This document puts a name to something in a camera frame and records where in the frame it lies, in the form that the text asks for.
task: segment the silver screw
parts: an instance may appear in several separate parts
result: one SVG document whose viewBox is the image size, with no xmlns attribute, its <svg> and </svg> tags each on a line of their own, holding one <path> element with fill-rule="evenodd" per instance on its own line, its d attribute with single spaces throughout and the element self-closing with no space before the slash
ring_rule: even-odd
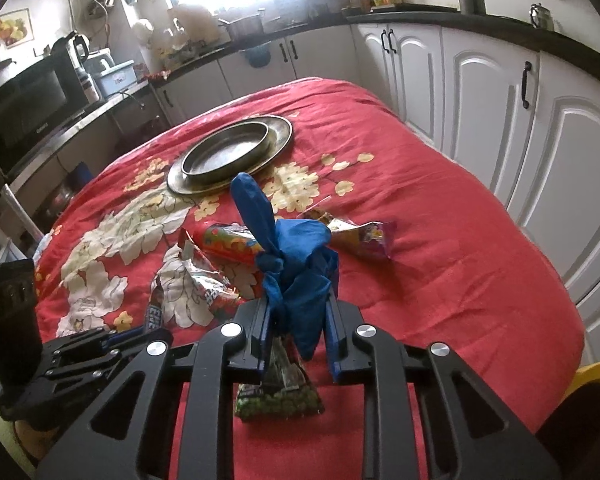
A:
<svg viewBox="0 0 600 480">
<path fill-rule="evenodd" d="M 242 332 L 242 327 L 237 323 L 226 323 L 222 325 L 220 332 L 225 337 L 235 337 Z"/>
<path fill-rule="evenodd" d="M 431 353 L 438 357 L 446 357 L 449 355 L 450 349 L 444 343 L 433 343 L 431 345 Z"/>
<path fill-rule="evenodd" d="M 371 325 L 360 325 L 356 329 L 356 333 L 360 337 L 373 337 L 376 335 L 376 332 L 377 332 L 376 327 L 371 326 Z"/>
<path fill-rule="evenodd" d="M 154 341 L 146 346 L 146 352 L 149 355 L 162 355 L 167 351 L 167 345 L 163 341 Z"/>
</svg>

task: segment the black microwave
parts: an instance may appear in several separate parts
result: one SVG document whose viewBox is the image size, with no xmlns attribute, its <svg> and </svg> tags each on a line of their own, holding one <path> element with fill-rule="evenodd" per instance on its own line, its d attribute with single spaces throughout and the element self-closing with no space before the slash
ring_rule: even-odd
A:
<svg viewBox="0 0 600 480">
<path fill-rule="evenodd" d="M 8 180 L 29 152 L 89 102 L 66 51 L 34 63 L 0 86 L 0 168 Z"/>
</svg>

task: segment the metal plate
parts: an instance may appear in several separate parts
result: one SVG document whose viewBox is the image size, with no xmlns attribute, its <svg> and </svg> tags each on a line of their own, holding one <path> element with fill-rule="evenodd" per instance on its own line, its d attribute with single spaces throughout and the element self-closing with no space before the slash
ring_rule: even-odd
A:
<svg viewBox="0 0 600 480">
<path fill-rule="evenodd" d="M 182 172 L 200 186 L 221 182 L 260 162 L 274 137 L 261 121 L 233 124 L 193 146 L 182 159 Z"/>
<path fill-rule="evenodd" d="M 270 130 L 270 133 L 274 135 L 272 142 L 264 155 L 263 159 L 254 164 L 251 168 L 244 170 L 245 173 L 254 174 L 262 170 L 269 164 L 276 156 L 285 149 L 289 141 L 293 136 L 293 126 L 291 122 L 284 117 L 269 115 L 261 117 L 249 118 L 250 121 L 258 121 L 265 123 Z M 167 186 L 171 191 L 180 195 L 202 195 L 209 194 L 214 191 L 221 190 L 227 187 L 235 174 L 228 176 L 221 182 L 215 184 L 200 184 L 199 182 L 192 181 L 191 177 L 187 176 L 182 172 L 182 161 L 185 156 L 190 152 L 188 149 L 181 156 L 179 156 L 171 165 L 169 172 L 167 173 Z"/>
</svg>

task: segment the picture frame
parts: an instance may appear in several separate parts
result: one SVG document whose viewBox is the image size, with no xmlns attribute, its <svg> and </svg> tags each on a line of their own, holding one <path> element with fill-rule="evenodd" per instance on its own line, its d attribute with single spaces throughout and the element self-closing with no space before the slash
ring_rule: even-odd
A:
<svg viewBox="0 0 600 480">
<path fill-rule="evenodd" d="M 0 14 L 0 38 L 7 48 L 19 46 L 34 39 L 28 8 Z"/>
</svg>

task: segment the red tablecloth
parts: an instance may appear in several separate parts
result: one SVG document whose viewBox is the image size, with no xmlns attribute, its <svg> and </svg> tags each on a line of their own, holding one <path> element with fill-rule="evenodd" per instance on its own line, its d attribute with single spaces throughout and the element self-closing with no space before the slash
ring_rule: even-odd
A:
<svg viewBox="0 0 600 480">
<path fill-rule="evenodd" d="M 176 343 L 214 325 L 178 263 L 178 230 L 240 219 L 226 192 L 174 197 L 164 173 L 200 137 L 254 114 L 285 116 L 294 125 L 293 148 L 258 178 L 278 215 L 295 218 L 331 195 L 355 222 L 397 221 L 393 261 L 341 253 L 340 297 L 405 343 L 449 343 L 536 430 L 558 405 L 583 346 L 582 323 L 560 278 L 476 178 L 345 82 L 313 78 L 259 92 L 107 168 L 59 219 L 39 260 L 43 338 L 142 323 L 157 274 Z M 253 295 L 254 269 L 224 270 L 245 297 Z M 359 477 L 362 390 L 331 385 L 322 347 L 308 371 L 326 412 L 266 424 L 236 421 L 238 480 Z"/>
</svg>

